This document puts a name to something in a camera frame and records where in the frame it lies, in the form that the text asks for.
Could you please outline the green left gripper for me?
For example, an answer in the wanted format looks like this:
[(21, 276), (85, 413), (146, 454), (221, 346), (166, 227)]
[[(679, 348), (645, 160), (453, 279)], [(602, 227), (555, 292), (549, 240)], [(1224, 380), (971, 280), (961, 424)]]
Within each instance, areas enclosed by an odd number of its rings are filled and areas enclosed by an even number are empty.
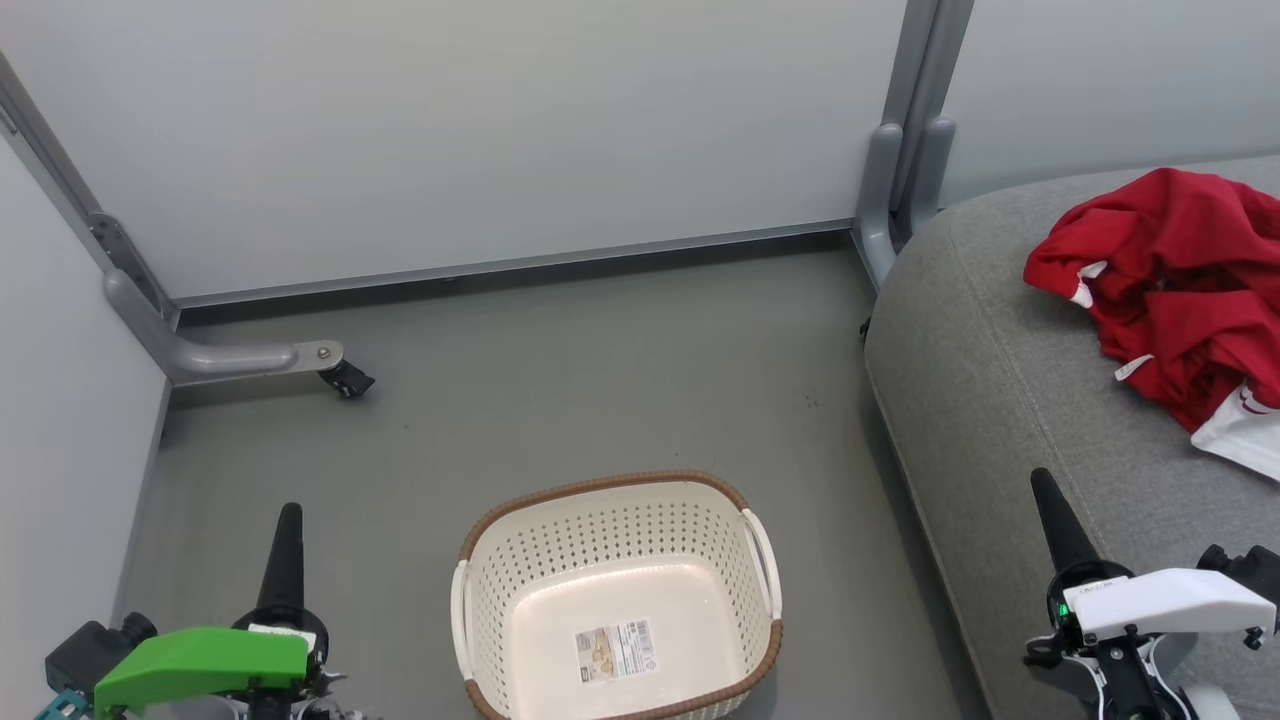
[(237, 720), (306, 720), (340, 680), (329, 673), (329, 634), (305, 609), (303, 509), (276, 520), (256, 609), (232, 626), (188, 626), (148, 638), (93, 688), (95, 720), (143, 717), (155, 705), (202, 696), (228, 701)]

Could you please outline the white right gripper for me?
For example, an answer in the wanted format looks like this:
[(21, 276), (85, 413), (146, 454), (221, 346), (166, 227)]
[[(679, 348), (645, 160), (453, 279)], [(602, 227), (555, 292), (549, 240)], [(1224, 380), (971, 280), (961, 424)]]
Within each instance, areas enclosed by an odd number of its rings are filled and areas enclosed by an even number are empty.
[[(1056, 575), (1100, 577), (1100, 556), (1052, 473), (1030, 473)], [(1206, 633), (1242, 633), (1260, 650), (1280, 633), (1280, 610), (1219, 571), (1119, 573), (1075, 587), (1061, 577), (1047, 606), (1052, 633), (1027, 642), (1038, 682), (1075, 696), (1093, 720), (1240, 720), (1216, 685), (1171, 678)]]

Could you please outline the red shorts with white waistband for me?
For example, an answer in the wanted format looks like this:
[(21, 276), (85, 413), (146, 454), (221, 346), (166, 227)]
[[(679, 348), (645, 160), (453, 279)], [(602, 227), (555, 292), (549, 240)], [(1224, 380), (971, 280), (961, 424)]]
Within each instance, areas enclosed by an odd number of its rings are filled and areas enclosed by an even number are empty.
[(1280, 313), (1249, 291), (1153, 292), (1144, 305), (1117, 380), (1196, 448), (1280, 483)]

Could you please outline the red jersey with white trim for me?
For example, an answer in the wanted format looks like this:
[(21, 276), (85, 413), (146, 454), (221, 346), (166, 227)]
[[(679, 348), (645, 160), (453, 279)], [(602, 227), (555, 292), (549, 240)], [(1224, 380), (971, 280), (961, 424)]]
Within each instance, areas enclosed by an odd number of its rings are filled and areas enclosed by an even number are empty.
[(1280, 372), (1280, 199), (1160, 168), (1060, 217), (1024, 281), (1083, 307), (1103, 352)]

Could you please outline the cream perforated laundry basket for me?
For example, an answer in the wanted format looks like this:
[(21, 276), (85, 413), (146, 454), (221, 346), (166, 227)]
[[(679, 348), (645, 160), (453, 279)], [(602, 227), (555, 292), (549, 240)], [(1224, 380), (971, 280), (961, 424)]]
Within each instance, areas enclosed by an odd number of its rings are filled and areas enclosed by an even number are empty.
[[(658, 673), (584, 685), (575, 634), (652, 621)], [(605, 477), (513, 498), (466, 536), (451, 632), (483, 720), (724, 720), (783, 637), (771, 538), (705, 471)]]

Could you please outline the grey fabric sofa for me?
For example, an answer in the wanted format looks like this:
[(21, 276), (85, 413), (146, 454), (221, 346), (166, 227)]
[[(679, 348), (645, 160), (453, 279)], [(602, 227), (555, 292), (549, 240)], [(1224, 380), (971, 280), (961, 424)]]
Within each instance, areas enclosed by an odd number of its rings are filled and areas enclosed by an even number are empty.
[(1085, 720), (1021, 661), (1050, 629), (1053, 577), (1033, 469), (1051, 470), (1100, 553), (1133, 571), (1190, 568), (1211, 544), (1280, 553), (1280, 483), (1194, 448), (1115, 379), (1085, 310), (1023, 279), (1062, 214), (1139, 176), (1050, 179), (946, 208), (905, 243), (870, 315), (870, 387), (1001, 720)]

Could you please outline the black caster wheel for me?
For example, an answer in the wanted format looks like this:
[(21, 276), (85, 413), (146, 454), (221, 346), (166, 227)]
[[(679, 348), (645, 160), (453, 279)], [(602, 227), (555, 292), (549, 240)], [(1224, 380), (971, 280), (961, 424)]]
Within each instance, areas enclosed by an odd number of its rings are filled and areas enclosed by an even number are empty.
[(347, 360), (317, 372), (317, 375), (342, 398), (364, 397), (375, 384), (375, 379)]

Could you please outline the teal connector plug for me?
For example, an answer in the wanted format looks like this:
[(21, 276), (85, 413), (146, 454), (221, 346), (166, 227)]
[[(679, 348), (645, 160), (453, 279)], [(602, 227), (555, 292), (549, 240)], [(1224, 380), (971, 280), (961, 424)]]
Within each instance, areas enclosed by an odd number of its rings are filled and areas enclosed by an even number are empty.
[(95, 720), (93, 707), (78, 691), (58, 693), (33, 720)]

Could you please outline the paper label sticker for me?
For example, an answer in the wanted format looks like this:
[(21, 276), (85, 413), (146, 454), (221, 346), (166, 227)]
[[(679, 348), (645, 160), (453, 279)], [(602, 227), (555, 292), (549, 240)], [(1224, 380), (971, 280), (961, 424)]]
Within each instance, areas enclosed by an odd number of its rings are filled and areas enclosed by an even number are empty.
[(652, 621), (639, 619), (575, 634), (579, 680), (584, 685), (658, 673)]

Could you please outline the grey partition post with leg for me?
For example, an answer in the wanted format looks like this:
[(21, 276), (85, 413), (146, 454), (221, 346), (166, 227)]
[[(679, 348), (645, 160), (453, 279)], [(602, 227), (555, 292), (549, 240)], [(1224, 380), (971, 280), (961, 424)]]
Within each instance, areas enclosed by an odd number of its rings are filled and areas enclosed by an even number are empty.
[(201, 345), (182, 337), (180, 311), (61, 146), (0, 51), (0, 137), (15, 150), (102, 272), (102, 293), (175, 388), (260, 377), (315, 374), (346, 359), (337, 340), (265, 345)]

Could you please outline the grey partition bottom rail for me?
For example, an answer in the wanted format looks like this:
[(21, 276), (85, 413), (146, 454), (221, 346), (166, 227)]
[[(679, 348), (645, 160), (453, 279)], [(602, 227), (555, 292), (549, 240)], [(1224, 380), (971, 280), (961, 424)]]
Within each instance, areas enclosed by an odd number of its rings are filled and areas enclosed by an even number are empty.
[(390, 284), (407, 284), (425, 281), (443, 281), (456, 277), (485, 275), (500, 272), (522, 272), (543, 266), (562, 266), (575, 263), (608, 261), (620, 258), (636, 258), (662, 252), (684, 252), (742, 243), (785, 240), (803, 234), (835, 231), (854, 231), (858, 219), (844, 218), (828, 222), (781, 225), (756, 231), (741, 231), (723, 234), (709, 234), (681, 240), (667, 240), (648, 243), (628, 243), (616, 247), (590, 249), (572, 252), (553, 252), (532, 258), (516, 258), (489, 263), (472, 263), (457, 266), (440, 266), (410, 272), (392, 272), (372, 275), (356, 275), (333, 281), (315, 281), (296, 284), (280, 284), (257, 290), (238, 290), (225, 293), (205, 293), (174, 299), (182, 311), (201, 307), (220, 307), (233, 304), (268, 301), (274, 299), (300, 297), (305, 295), (330, 293), (352, 290), (376, 288)]

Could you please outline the grey double partition post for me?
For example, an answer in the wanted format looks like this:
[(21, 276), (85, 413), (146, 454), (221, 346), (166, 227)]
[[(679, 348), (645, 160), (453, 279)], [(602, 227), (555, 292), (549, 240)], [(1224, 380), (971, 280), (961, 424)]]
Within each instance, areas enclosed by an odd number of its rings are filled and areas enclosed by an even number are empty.
[(977, 0), (905, 0), (888, 92), (869, 140), (850, 236), (873, 290), (900, 245), (940, 211), (957, 131), (943, 114)]

